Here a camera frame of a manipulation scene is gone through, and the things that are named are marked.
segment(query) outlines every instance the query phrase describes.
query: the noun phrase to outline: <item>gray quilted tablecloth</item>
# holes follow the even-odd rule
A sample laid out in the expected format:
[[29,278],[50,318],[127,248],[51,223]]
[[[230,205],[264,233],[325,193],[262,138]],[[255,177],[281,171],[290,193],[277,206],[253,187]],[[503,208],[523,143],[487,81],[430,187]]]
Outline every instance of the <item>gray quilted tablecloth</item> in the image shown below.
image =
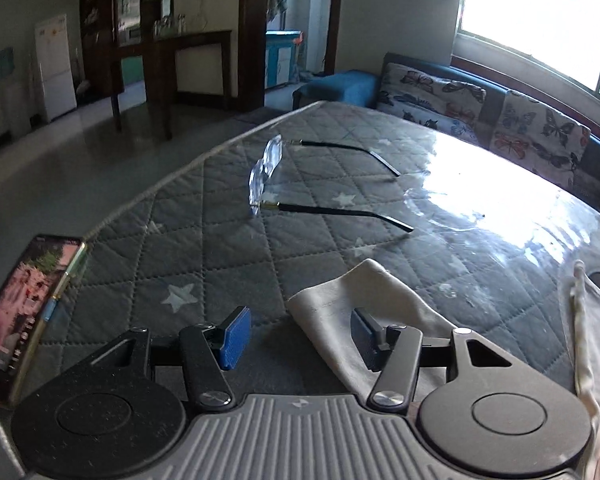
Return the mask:
[[[414,233],[366,218],[252,218],[250,170],[277,134],[373,148],[402,176],[365,153],[286,146],[265,199],[370,208]],[[237,393],[341,392],[285,300],[365,258],[453,323],[573,388],[558,270],[599,224],[588,206],[480,148],[373,110],[316,104],[194,161],[99,229],[82,278],[45,332],[27,391],[131,326],[176,335],[246,304],[252,341],[228,374]]]

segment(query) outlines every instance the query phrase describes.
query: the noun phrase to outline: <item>metal screw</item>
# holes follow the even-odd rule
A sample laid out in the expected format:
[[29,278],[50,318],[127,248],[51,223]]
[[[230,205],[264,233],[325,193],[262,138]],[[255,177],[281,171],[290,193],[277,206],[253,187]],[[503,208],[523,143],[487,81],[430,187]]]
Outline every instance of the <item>metal screw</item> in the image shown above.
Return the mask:
[[226,406],[231,402],[231,396],[226,392],[210,391],[201,394],[198,399],[205,406],[210,408],[219,408],[220,406]]
[[400,406],[404,402],[404,395],[398,392],[392,392],[391,390],[385,390],[383,392],[376,392],[373,396],[373,401],[378,406],[394,407]]

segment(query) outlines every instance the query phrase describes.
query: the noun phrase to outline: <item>ribbed gray panel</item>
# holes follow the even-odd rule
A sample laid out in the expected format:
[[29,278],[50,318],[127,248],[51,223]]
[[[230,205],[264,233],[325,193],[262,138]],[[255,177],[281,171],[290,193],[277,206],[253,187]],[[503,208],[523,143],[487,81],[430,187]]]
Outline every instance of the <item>ribbed gray panel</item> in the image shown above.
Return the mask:
[[368,412],[351,395],[251,395],[200,416],[171,455],[129,480],[469,478],[431,457],[400,417]]

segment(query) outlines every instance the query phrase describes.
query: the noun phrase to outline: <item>blue gripper pad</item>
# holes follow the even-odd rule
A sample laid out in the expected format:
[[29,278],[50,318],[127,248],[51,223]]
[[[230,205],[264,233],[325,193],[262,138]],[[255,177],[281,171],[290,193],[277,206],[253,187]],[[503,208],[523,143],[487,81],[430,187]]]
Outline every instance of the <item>blue gripper pad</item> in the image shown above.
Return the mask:
[[225,320],[229,323],[222,323],[220,327],[224,334],[217,359],[222,370],[233,370],[237,366],[251,337],[251,310],[245,306],[237,311]]
[[372,372],[382,370],[387,352],[378,348],[376,330],[369,326],[366,320],[357,312],[357,309],[351,313],[351,338],[356,344],[366,367]]

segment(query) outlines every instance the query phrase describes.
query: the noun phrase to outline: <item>door frame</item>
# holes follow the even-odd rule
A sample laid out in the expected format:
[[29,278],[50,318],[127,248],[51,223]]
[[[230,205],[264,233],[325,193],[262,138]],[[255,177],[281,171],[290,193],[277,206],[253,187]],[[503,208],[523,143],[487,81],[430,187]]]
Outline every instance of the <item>door frame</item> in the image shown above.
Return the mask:
[[[238,110],[264,106],[267,1],[240,0],[238,15]],[[335,72],[342,0],[331,0],[324,71]]]

